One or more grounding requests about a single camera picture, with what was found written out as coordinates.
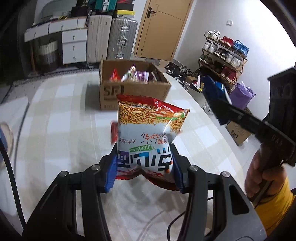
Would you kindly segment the yellow right sleeve forearm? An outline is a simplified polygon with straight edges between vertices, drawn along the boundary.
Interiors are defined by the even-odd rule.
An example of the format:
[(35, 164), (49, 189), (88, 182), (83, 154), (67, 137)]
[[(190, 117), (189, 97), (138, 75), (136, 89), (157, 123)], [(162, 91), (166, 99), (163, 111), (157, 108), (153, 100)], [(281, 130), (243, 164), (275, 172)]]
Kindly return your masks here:
[(267, 236), (270, 236), (279, 226), (294, 200), (295, 195), (290, 190), (288, 177), (277, 194), (261, 200), (255, 210), (265, 228)]

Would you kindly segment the person's right hand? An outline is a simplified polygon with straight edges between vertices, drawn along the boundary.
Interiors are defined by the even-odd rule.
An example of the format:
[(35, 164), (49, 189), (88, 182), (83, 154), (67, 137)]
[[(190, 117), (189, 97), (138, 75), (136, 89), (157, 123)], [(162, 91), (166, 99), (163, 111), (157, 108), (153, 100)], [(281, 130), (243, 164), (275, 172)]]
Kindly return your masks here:
[(261, 162), (260, 151), (257, 150), (248, 168), (244, 184), (248, 198), (253, 197), (259, 192), (259, 185), (263, 180), (271, 182), (271, 186), (266, 194), (270, 196), (277, 194), (283, 187), (287, 178), (287, 172), (283, 166), (268, 169), (263, 172), (259, 171)]

